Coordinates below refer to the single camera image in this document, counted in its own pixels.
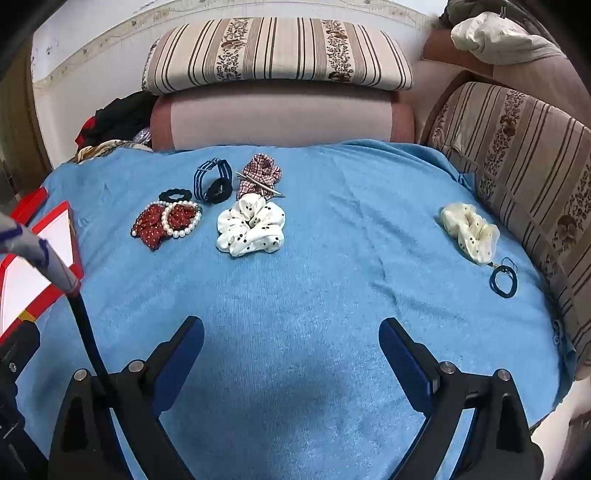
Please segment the red dotted scrunchie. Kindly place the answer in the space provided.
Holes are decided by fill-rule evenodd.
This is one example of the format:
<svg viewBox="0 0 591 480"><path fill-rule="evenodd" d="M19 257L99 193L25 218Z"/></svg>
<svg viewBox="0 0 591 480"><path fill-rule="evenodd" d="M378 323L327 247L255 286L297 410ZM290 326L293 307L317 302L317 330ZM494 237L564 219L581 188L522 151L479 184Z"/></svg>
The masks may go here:
<svg viewBox="0 0 591 480"><path fill-rule="evenodd" d="M191 234L201 215L201 207L192 201L152 202L135 219L130 236L156 251L164 241L183 239Z"/></svg>

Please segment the cream dotted scrunchie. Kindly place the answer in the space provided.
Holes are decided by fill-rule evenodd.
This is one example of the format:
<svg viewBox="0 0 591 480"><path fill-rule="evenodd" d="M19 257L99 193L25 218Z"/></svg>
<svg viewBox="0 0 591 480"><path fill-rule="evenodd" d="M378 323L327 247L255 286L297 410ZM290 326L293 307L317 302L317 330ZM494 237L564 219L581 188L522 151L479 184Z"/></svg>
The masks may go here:
<svg viewBox="0 0 591 480"><path fill-rule="evenodd" d="M448 204L441 210L440 220L448 235L474 263L484 265L494 260L500 230L482 217L474 205Z"/></svg>

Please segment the white dotted scrunchie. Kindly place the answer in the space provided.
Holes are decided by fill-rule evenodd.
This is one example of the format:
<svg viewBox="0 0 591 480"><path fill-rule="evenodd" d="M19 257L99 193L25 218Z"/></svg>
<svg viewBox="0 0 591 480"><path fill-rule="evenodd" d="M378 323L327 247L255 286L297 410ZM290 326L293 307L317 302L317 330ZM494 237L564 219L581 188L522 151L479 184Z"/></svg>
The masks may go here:
<svg viewBox="0 0 591 480"><path fill-rule="evenodd" d="M217 217L216 248L233 258L263 251L274 253L283 247L286 213L262 195L249 193Z"/></svg>

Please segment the silver hair clip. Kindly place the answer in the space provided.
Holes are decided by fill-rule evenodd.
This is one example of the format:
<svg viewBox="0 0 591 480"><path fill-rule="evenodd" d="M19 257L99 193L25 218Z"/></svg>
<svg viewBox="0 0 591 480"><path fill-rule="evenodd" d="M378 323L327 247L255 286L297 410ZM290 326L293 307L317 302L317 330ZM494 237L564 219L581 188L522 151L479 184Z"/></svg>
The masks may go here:
<svg viewBox="0 0 591 480"><path fill-rule="evenodd" d="M264 191L269 192L273 195L273 197L285 198L283 193L276 191L273 188L270 188L269 186L264 185L262 182L257 181L249 175L243 174L242 171L235 172L235 175L242 180L248 180L250 183L255 184L259 188L262 188Z"/></svg>

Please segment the red plaid scrunchie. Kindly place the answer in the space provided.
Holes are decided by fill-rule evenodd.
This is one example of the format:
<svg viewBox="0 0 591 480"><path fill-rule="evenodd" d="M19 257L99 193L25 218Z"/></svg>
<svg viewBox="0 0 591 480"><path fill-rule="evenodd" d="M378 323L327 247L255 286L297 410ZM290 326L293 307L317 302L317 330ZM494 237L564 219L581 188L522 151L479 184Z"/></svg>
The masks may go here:
<svg viewBox="0 0 591 480"><path fill-rule="evenodd" d="M273 157L263 153L254 154L249 163L242 168L242 173L249 175L274 190L276 190L276 183L279 183L283 176L283 170L280 166L276 165L276 161L274 161ZM236 199L239 200L242 196L249 193L259 194L266 199L273 198L272 194L264 191L255 184L250 183L248 180L238 179L239 185L238 192L236 192Z"/></svg>

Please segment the red framed white tray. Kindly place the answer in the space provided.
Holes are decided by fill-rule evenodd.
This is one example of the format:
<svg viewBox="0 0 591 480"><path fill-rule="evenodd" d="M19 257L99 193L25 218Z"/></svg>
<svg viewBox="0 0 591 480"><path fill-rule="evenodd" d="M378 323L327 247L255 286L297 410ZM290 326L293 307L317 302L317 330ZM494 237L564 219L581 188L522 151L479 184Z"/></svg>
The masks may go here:
<svg viewBox="0 0 591 480"><path fill-rule="evenodd" d="M32 232L49 242L64 264L81 280L80 260L73 211L67 201L58 204L32 227ZM62 293L30 264L14 255L1 262L1 339L21 321L35 322Z"/></svg>

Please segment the white blue sleeve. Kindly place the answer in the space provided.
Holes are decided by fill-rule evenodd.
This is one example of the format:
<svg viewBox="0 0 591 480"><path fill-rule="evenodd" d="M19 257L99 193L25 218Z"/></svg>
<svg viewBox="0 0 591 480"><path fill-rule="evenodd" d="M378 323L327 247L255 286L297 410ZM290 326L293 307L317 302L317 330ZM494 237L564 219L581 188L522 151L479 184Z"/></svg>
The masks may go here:
<svg viewBox="0 0 591 480"><path fill-rule="evenodd" d="M25 259L66 296L74 297L79 293L79 279L50 244L5 214L1 214L0 241L3 254Z"/></svg>

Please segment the red box lid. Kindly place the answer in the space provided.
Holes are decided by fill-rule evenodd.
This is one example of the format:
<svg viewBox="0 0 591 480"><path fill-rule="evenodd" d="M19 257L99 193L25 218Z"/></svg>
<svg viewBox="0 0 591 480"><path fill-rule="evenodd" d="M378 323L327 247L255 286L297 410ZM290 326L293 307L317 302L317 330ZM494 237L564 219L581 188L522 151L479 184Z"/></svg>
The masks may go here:
<svg viewBox="0 0 591 480"><path fill-rule="evenodd" d="M46 188L43 186L38 187L17 202L9 217L22 225L28 226L46 203L48 197L49 193Z"/></svg>

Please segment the beige patterned scarf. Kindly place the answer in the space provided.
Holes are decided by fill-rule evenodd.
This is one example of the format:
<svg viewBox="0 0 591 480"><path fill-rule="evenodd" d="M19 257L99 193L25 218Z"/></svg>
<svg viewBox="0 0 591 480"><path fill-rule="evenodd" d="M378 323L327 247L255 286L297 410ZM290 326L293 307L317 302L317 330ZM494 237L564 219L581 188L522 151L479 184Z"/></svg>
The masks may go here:
<svg viewBox="0 0 591 480"><path fill-rule="evenodd" d="M86 146L81 148L70 160L70 163L81 164L95 158L108 156L118 148L139 150L143 152L152 153L153 150L143 144L126 140L108 140L100 143L97 146Z"/></svg>

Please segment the black red clothes pile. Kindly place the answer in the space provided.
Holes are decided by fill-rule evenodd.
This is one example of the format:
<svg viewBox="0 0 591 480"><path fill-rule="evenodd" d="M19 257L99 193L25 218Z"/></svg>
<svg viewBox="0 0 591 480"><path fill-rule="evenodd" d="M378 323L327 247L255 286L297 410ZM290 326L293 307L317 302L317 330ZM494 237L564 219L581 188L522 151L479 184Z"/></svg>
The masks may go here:
<svg viewBox="0 0 591 480"><path fill-rule="evenodd" d="M158 96L145 91L114 99L82 125L75 139L77 148L98 146L110 140L132 140L150 125L157 100Z"/></svg>

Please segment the pink bolster cushion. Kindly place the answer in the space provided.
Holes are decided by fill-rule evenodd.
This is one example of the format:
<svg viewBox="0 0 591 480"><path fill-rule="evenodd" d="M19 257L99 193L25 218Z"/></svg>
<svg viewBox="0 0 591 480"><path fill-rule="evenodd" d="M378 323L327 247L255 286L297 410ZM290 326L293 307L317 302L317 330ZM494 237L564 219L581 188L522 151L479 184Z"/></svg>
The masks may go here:
<svg viewBox="0 0 591 480"><path fill-rule="evenodd" d="M356 139L413 143L415 119L396 92L301 81L220 83L161 96L152 149L302 147Z"/></svg>

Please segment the striped floral pillow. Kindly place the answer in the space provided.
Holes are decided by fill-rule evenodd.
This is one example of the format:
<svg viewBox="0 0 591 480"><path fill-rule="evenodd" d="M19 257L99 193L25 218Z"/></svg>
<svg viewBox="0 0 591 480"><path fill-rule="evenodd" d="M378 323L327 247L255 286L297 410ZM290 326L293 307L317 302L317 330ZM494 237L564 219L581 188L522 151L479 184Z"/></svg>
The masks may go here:
<svg viewBox="0 0 591 480"><path fill-rule="evenodd" d="M315 81L409 90L412 68L386 32L339 20L233 17L175 27L154 42L141 87L155 95L236 81Z"/></svg>

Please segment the white cloth bundle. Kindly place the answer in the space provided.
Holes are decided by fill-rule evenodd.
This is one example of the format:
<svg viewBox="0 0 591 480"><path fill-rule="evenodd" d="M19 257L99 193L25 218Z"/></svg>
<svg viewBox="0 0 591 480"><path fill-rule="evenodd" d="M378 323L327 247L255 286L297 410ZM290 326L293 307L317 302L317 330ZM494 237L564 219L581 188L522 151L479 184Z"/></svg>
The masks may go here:
<svg viewBox="0 0 591 480"><path fill-rule="evenodd" d="M451 30L451 40L460 51L472 53L491 65L514 65L566 55L553 42L530 34L513 20L493 12L466 19Z"/></svg>

